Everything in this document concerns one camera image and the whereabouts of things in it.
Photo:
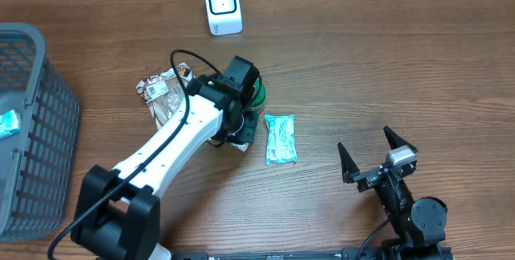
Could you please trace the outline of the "teal white packet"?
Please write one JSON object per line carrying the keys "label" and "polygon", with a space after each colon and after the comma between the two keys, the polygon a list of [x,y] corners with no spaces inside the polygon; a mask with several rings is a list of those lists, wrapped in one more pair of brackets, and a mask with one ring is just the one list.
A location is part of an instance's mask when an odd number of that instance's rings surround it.
{"label": "teal white packet", "polygon": [[264,119],[268,129],[266,165],[297,163],[295,116],[266,114]]}

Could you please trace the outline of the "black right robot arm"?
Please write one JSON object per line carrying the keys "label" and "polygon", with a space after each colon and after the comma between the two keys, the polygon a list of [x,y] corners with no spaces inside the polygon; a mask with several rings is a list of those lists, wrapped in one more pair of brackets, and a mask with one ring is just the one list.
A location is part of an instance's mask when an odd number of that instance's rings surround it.
{"label": "black right robot arm", "polygon": [[452,260],[445,240],[447,206],[433,196],[415,200],[405,178],[416,170],[418,148],[383,128],[390,151],[385,162],[369,171],[360,171],[347,149],[337,144],[342,178],[346,184],[357,184],[359,192],[375,191],[387,219],[364,240],[359,248],[343,248],[343,259]]}

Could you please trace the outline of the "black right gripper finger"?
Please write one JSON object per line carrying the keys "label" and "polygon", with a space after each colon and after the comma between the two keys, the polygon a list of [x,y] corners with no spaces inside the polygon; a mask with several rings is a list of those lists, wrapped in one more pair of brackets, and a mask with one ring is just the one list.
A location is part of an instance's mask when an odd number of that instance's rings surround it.
{"label": "black right gripper finger", "polygon": [[413,152],[417,152],[418,148],[407,142],[404,138],[397,135],[389,126],[385,126],[383,128],[387,141],[389,143],[390,149],[394,150],[399,147],[408,146]]}
{"label": "black right gripper finger", "polygon": [[343,182],[346,184],[354,183],[354,178],[358,176],[361,173],[361,171],[353,161],[351,155],[348,153],[347,149],[344,147],[342,142],[339,142],[337,144],[337,148],[341,160]]}

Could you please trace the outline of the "brown white snack pouch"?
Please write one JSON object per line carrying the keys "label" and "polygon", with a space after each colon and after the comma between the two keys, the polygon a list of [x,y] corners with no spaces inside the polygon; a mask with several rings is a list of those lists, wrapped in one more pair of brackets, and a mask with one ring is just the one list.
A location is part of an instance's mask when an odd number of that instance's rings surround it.
{"label": "brown white snack pouch", "polygon": [[184,99],[173,68],[139,81],[136,93],[149,108],[158,129],[173,117]]}

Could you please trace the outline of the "orange small box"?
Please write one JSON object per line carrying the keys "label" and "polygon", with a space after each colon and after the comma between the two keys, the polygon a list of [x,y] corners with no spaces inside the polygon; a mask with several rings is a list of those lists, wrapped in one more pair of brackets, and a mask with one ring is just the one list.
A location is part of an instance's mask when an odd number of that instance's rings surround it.
{"label": "orange small box", "polygon": [[249,148],[249,143],[248,142],[244,142],[242,144],[233,143],[233,146],[242,152],[246,152],[246,150]]}

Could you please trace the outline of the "green lid spice jar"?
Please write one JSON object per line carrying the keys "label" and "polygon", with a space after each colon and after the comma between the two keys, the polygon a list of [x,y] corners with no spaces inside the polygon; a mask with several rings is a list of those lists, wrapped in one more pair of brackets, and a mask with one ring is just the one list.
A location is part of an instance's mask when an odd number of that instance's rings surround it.
{"label": "green lid spice jar", "polygon": [[253,103],[248,107],[248,110],[256,111],[257,113],[261,113],[266,106],[266,88],[265,85],[262,85],[260,91],[259,82],[254,83],[254,94],[257,94],[256,99]]}

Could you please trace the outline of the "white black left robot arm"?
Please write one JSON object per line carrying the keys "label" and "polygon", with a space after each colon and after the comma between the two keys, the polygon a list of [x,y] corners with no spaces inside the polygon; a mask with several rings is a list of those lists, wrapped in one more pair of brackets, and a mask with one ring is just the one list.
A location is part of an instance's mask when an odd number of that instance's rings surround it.
{"label": "white black left robot arm", "polygon": [[249,106],[260,79],[253,63],[235,56],[224,72],[181,83],[185,98],[178,110],[143,147],[110,170],[96,165],[88,171],[65,231],[72,241],[99,259],[171,259],[159,243],[161,199],[208,140],[253,142],[258,114]]}

